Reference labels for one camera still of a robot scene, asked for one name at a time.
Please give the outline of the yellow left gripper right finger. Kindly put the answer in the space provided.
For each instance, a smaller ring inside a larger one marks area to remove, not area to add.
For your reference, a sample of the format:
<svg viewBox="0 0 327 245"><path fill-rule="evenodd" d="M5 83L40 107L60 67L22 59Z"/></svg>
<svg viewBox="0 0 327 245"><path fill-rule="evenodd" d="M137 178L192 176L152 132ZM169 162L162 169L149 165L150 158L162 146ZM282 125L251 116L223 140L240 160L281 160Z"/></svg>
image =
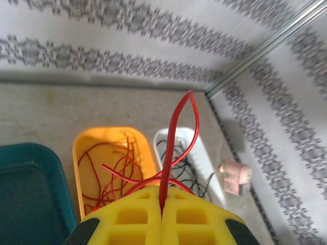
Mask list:
<svg viewBox="0 0 327 245"><path fill-rule="evenodd" d="M162 216L162 245L260 245L237 215L170 187Z"/></svg>

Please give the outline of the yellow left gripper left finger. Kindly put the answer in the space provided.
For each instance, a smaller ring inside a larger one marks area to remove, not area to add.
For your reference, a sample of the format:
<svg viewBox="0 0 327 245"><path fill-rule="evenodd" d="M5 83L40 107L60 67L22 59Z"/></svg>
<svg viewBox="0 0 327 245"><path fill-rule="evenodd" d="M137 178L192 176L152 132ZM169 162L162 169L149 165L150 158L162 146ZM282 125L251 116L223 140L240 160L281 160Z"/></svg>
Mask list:
<svg viewBox="0 0 327 245"><path fill-rule="evenodd" d="M160 245L158 186L149 186L89 213L63 245Z"/></svg>

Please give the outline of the small pink device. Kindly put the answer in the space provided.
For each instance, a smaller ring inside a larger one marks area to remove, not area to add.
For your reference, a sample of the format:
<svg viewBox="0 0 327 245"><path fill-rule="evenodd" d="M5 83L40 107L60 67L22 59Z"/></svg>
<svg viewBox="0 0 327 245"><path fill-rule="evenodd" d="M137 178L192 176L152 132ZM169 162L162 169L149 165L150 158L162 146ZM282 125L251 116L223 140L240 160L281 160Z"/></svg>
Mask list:
<svg viewBox="0 0 327 245"><path fill-rule="evenodd" d="M249 165L241 162L224 160L218 170L223 174L225 192L241 196L250 190L252 169Z"/></svg>

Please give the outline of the white plastic bin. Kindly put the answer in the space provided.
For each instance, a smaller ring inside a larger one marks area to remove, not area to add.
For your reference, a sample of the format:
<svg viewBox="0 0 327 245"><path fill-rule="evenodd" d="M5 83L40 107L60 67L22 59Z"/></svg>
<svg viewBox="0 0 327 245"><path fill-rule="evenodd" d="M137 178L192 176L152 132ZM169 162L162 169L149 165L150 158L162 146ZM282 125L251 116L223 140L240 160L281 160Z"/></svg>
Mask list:
<svg viewBox="0 0 327 245"><path fill-rule="evenodd" d="M174 140L173 160L190 145L194 131L189 128L177 128ZM160 129L154 136L153 149L157 168L162 170L166 156L168 128ZM214 169L200 136L190 152L171 169L171 178L185 184L196 196L219 207L226 208L226 198L217 170Z"/></svg>

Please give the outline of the yellow plastic bin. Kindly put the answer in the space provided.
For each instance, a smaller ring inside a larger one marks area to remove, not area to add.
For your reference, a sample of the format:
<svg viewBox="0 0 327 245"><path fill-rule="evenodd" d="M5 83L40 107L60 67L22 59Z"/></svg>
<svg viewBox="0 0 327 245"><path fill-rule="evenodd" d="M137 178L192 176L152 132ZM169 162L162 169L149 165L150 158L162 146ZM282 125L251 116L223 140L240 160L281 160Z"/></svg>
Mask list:
<svg viewBox="0 0 327 245"><path fill-rule="evenodd" d="M146 137L132 127L95 127L74 140L73 164L81 218L120 199L134 184L158 173Z"/></svg>

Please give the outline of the teal plastic bin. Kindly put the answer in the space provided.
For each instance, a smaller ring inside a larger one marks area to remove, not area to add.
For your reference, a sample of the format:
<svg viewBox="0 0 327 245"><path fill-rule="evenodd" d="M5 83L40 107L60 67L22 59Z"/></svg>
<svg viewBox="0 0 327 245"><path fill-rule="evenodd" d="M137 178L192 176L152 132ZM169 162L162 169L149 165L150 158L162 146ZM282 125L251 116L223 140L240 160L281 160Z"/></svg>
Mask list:
<svg viewBox="0 0 327 245"><path fill-rule="evenodd" d="M0 146L0 245L63 245L77 224L59 157L36 143Z"/></svg>

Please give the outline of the aluminium frame post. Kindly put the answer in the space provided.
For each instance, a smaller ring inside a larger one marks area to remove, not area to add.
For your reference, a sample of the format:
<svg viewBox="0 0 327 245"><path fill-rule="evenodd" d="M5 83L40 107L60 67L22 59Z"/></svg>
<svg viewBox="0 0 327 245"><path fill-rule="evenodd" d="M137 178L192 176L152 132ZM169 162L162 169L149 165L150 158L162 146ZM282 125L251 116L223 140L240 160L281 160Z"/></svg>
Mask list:
<svg viewBox="0 0 327 245"><path fill-rule="evenodd" d="M213 96L230 81L236 79L243 72L262 61L270 52L290 39L301 29L305 28L305 26L325 11L327 11L327 0L311 0L299 12L288 18L287 21L279 24L278 29L276 29L272 35L210 85L210 87L205 90L205 95L207 97Z"/></svg>

